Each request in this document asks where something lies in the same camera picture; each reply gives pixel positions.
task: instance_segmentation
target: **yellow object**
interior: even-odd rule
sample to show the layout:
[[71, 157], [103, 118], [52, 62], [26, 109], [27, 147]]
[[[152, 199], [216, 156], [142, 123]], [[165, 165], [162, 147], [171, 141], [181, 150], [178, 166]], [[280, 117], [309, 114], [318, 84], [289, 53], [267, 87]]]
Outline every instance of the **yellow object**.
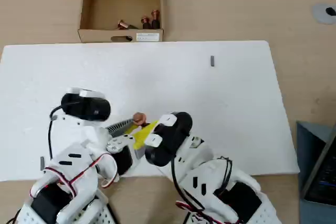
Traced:
[[133, 145], [133, 148], [135, 150], [140, 149], [145, 145], [145, 140], [148, 137], [149, 133], [154, 129], [158, 121], [152, 122], [146, 127], [144, 127], [142, 130], [132, 134], [132, 136], [135, 138], [135, 144]]

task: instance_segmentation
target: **black wire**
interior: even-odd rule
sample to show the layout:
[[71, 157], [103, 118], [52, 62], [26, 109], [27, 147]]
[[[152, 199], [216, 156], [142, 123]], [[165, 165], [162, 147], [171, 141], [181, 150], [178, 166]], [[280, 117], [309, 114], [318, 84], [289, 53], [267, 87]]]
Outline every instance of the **black wire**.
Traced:
[[188, 222], [189, 217], [190, 217], [190, 212], [187, 213], [182, 224], [186, 224]]
[[225, 168], [225, 174], [224, 174], [224, 178], [223, 178], [223, 182], [221, 187], [218, 189], [218, 191], [221, 191], [219, 194], [222, 194], [225, 190], [225, 188], [227, 187], [229, 181], [230, 181], [230, 177], [231, 177], [231, 173], [232, 173], [232, 160], [230, 160], [228, 157], [220, 157], [218, 159], [223, 159], [226, 160], [226, 168]]
[[16, 212], [16, 214], [15, 214], [15, 216], [13, 218], [11, 218], [8, 222], [6, 222], [6, 224], [10, 224], [10, 223], [15, 224], [16, 219], [17, 219], [20, 211], [21, 211], [21, 208]]
[[172, 158], [171, 160], [171, 169], [172, 169], [172, 177], [173, 177], [173, 183], [175, 186], [176, 191], [180, 195], [180, 197], [191, 207], [192, 211], [198, 213], [201, 217], [206, 219], [210, 224], [213, 223], [213, 221], [209, 218], [209, 216], [205, 215], [201, 209], [198, 209], [194, 206], [194, 204], [191, 203], [191, 201], [185, 196], [185, 194], [182, 192], [180, 189], [180, 186], [178, 185], [177, 179], [176, 179], [176, 174], [175, 174], [175, 157]]
[[49, 130], [48, 130], [48, 146], [49, 146], [49, 156], [50, 156], [50, 160], [52, 160], [52, 152], [53, 152], [53, 150], [52, 150], [52, 148], [51, 148], [51, 128], [52, 128], [52, 122], [53, 122], [53, 116], [54, 116], [54, 113], [56, 112], [56, 111], [58, 111], [58, 110], [60, 110], [60, 109], [63, 109], [63, 108], [65, 108], [65, 107], [67, 107], [67, 106], [71, 106], [71, 105], [75, 105], [75, 104], [78, 104], [78, 103], [81, 103], [81, 102], [67, 102], [67, 103], [64, 103], [64, 104], [62, 104], [62, 105], [60, 105], [60, 106], [57, 106], [56, 108], [54, 108], [52, 111], [51, 111], [51, 113], [49, 114], [49, 118], [50, 118], [50, 123], [49, 123]]
[[6, 224], [9, 224], [11, 222], [13, 222], [14, 218], [10, 219], [8, 222], [6, 222]]

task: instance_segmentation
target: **copper fitting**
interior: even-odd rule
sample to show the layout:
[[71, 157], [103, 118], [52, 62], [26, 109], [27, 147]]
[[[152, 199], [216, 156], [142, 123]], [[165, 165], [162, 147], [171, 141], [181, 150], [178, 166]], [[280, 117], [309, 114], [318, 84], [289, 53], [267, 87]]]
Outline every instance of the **copper fitting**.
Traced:
[[159, 10], [153, 10], [152, 11], [152, 17], [154, 20], [158, 20], [160, 17], [160, 11]]
[[136, 114], [133, 115], [133, 122], [135, 125], [143, 125], [146, 124], [146, 115], [144, 113], [137, 112]]
[[126, 24], [122, 19], [118, 22], [118, 28], [120, 30], [128, 29], [128, 24]]
[[122, 30], [122, 29], [138, 29], [137, 27], [135, 27], [133, 25], [129, 25], [129, 24], [125, 23], [122, 19], [119, 20], [119, 22], [118, 22], [118, 28], [120, 30]]
[[152, 29], [151, 23], [149, 23], [149, 18], [147, 16], [143, 16], [141, 19], [142, 29]]
[[141, 23], [149, 23], [149, 18], [147, 16], [143, 16], [141, 19]]

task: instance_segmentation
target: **hole in box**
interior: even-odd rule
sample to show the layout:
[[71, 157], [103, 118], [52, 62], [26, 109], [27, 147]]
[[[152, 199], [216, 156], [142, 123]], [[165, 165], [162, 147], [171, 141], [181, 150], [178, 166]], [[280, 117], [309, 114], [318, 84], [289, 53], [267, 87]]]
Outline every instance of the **hole in box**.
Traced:
[[111, 37], [112, 42], [131, 42], [133, 38], [131, 36], [113, 36]]

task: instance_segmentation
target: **cable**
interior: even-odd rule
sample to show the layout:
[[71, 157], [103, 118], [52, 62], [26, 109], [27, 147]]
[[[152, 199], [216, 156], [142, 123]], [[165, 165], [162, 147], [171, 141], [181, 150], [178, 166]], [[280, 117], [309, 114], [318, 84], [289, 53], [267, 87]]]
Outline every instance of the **cable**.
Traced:
[[72, 197], [75, 198], [77, 193], [76, 193], [74, 187], [72, 186], [72, 184], [63, 175], [63, 173], [61, 173], [61, 172], [59, 172], [56, 169], [51, 168], [51, 167], [46, 167], [44, 170], [47, 170], [49, 172], [54, 173], [59, 178], [59, 180], [68, 187], [68, 189], [71, 191]]
[[[227, 161], [227, 165], [226, 165], [226, 169], [225, 169], [225, 174], [224, 174], [224, 179], [223, 179], [223, 183], [221, 185], [220, 188], [226, 188], [229, 180], [230, 180], [230, 177], [231, 177], [231, 172], [232, 172], [232, 160], [230, 160], [228, 157], [220, 157], [218, 159], [224, 159]], [[211, 216], [203, 213], [202, 211], [204, 210], [204, 207], [202, 207], [203, 209], [198, 209], [196, 208], [192, 203], [191, 201], [189, 201], [189, 199], [185, 196], [185, 194], [182, 192], [182, 190], [180, 189], [179, 185], [178, 185], [178, 182], [177, 182], [177, 179], [176, 179], [176, 173], [175, 173], [175, 157], [172, 158], [171, 160], [171, 170], [172, 170], [172, 177], [173, 177], [173, 183], [174, 183], [174, 186], [175, 186], [175, 189], [177, 190], [178, 194], [181, 196], [181, 198], [185, 201], [185, 202], [181, 202], [181, 201], [176, 201], [176, 205], [184, 210], [187, 210], [187, 211], [192, 211], [192, 212], [195, 212], [197, 215], [203, 217], [204, 219], [206, 219], [210, 224], [212, 223], [216, 223], [216, 224], [232, 224], [231, 222], [220, 222], [214, 218], [212, 218]], [[235, 222], [234, 224], [239, 224], [240, 223], [240, 220], [237, 220], [237, 222]]]
[[202, 212], [202, 210], [196, 208], [190, 202], [190, 200], [185, 196], [185, 194], [182, 192], [182, 190], [180, 189], [180, 186], [178, 185], [178, 182], [177, 182], [177, 179], [176, 179], [176, 174], [175, 174], [175, 157], [173, 157], [172, 160], [171, 160], [171, 170], [172, 170], [173, 183], [174, 183], [175, 189], [178, 192], [178, 194], [180, 195], [180, 197], [191, 207], [191, 209], [192, 209], [193, 212], [196, 212], [201, 217], [203, 217], [204, 219], [206, 219], [210, 224], [212, 224], [213, 221], [211, 220], [210, 216], [204, 214]]
[[20, 211], [21, 211], [21, 208], [16, 212], [16, 214], [13, 218], [10, 218], [10, 220], [8, 220], [8, 222], [6, 222], [6, 224], [10, 224], [10, 223], [15, 224], [16, 219], [19, 216]]
[[110, 153], [103, 153], [101, 154], [95, 161], [93, 161], [85, 170], [81, 171], [78, 175], [76, 175], [72, 180], [69, 181], [70, 184], [74, 183], [78, 178], [80, 178], [89, 168], [95, 166], [96, 164], [99, 163], [99, 161], [102, 159], [103, 156], [105, 155], [108, 155], [109, 157], [112, 158], [112, 161], [113, 161], [113, 164], [115, 166], [115, 174], [112, 176], [112, 178], [107, 182], [105, 183], [104, 185], [102, 184], [101, 187], [102, 188], [107, 188], [109, 187], [113, 181], [115, 180], [117, 174], [118, 174], [118, 166], [117, 166], [117, 163], [116, 163], [116, 160], [114, 159], [114, 157], [110, 154]]
[[60, 110], [60, 109], [63, 109], [63, 108], [65, 108], [65, 107], [67, 107], [67, 106], [71, 106], [71, 105], [75, 105], [75, 104], [79, 104], [79, 103], [81, 103], [81, 102], [67, 102], [67, 103], [64, 103], [64, 104], [62, 104], [62, 105], [60, 105], [60, 106], [57, 106], [56, 108], [54, 108], [52, 111], [51, 111], [51, 113], [49, 114], [49, 118], [50, 118], [50, 123], [49, 123], [49, 130], [48, 130], [48, 146], [49, 146], [49, 156], [50, 156], [50, 160], [52, 160], [52, 152], [53, 152], [53, 150], [52, 150], [52, 148], [51, 148], [51, 127], [53, 126], [52, 124], [52, 122], [54, 121], [54, 119], [53, 119], [53, 116], [54, 116], [54, 113], [56, 112], [56, 111], [58, 111], [58, 110]]
[[189, 217], [190, 217], [190, 212], [187, 213], [182, 224], [187, 224]]
[[12, 219], [9, 219], [9, 221], [6, 222], [6, 224], [9, 224], [9, 223], [13, 222], [13, 220], [14, 220], [14, 217]]
[[225, 174], [224, 174], [223, 182], [222, 182], [222, 185], [220, 186], [220, 188], [217, 189], [218, 191], [220, 191], [220, 193], [218, 195], [221, 195], [225, 191], [225, 188], [227, 187], [227, 185], [230, 181], [230, 177], [231, 177], [231, 173], [232, 173], [232, 160], [229, 159], [228, 157], [223, 157], [223, 156], [221, 156], [218, 159], [226, 160], [226, 168], [225, 168]]

